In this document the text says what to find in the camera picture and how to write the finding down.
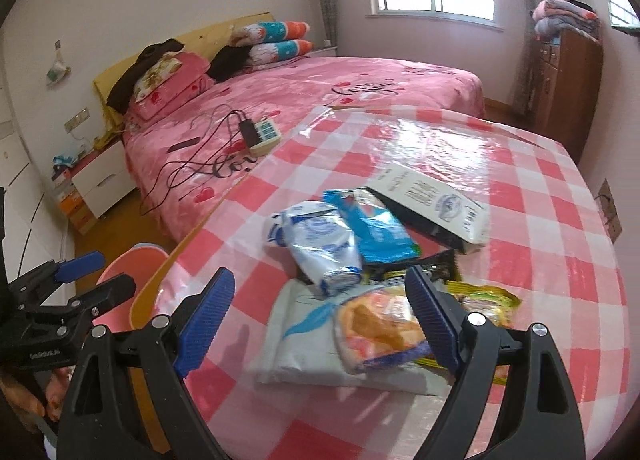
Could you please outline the person's left hand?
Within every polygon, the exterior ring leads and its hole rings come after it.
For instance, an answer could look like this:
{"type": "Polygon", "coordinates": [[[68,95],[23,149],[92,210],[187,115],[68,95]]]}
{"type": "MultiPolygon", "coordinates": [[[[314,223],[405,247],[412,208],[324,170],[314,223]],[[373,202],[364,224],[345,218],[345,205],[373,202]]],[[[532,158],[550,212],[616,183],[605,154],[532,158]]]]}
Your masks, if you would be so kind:
{"type": "Polygon", "coordinates": [[[73,367],[66,367],[54,369],[51,372],[44,388],[44,397],[47,400],[45,404],[9,372],[1,372],[1,391],[26,431],[29,433],[38,431],[35,417],[48,417],[52,422],[58,422],[61,419],[64,399],[73,371],[73,367]]]}

